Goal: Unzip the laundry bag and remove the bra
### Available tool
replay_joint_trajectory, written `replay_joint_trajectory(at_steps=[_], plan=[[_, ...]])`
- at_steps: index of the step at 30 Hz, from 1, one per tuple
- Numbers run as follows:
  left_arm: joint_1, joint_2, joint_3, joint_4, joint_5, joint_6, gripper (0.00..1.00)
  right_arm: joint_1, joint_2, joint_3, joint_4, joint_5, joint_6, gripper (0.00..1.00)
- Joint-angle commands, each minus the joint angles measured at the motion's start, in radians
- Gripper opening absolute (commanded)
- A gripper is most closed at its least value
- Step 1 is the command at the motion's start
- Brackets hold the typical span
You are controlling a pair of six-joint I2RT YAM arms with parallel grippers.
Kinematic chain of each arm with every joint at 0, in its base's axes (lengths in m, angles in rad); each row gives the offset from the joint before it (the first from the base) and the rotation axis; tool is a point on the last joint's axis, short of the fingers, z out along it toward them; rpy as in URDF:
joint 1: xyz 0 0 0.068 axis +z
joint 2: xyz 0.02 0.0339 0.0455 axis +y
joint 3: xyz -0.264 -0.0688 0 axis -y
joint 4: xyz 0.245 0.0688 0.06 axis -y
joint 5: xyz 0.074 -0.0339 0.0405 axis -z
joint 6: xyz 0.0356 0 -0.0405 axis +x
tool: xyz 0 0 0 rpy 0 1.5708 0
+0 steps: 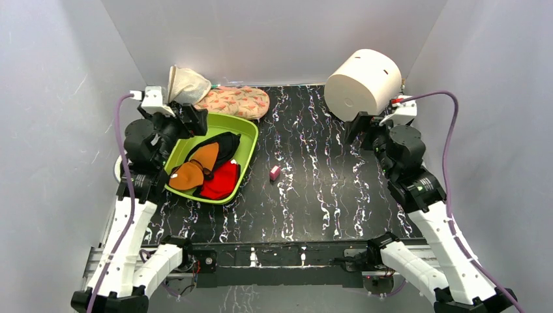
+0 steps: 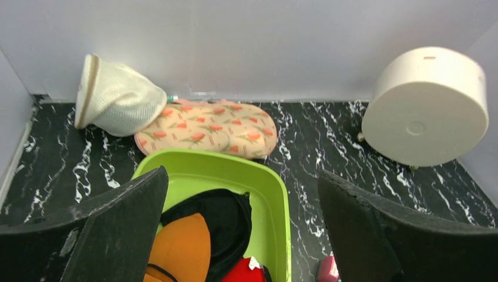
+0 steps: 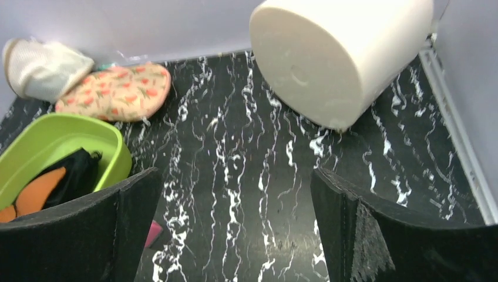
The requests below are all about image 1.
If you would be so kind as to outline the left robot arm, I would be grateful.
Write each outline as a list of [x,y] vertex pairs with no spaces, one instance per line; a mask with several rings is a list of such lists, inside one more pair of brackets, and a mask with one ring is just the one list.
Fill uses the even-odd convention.
[[163,105],[142,118],[120,125],[115,108],[115,139],[121,156],[112,226],[98,265],[82,291],[70,300],[76,312],[147,312],[153,292],[175,269],[187,271],[195,261],[182,237],[171,237],[141,261],[142,241],[158,200],[168,183],[164,169],[179,140],[207,134],[206,109],[190,104]]

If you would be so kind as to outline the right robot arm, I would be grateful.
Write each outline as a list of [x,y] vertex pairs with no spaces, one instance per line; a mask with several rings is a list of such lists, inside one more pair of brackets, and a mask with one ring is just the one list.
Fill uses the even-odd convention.
[[368,241],[366,263],[376,270],[392,269],[415,286],[435,312],[502,312],[516,299],[501,289],[467,257],[453,234],[446,193],[437,178],[423,166],[426,146],[421,133],[409,126],[395,126],[382,117],[359,112],[346,123],[345,142],[364,132],[362,148],[373,151],[387,188],[411,221],[419,228],[440,267],[429,265],[411,252],[391,232]]

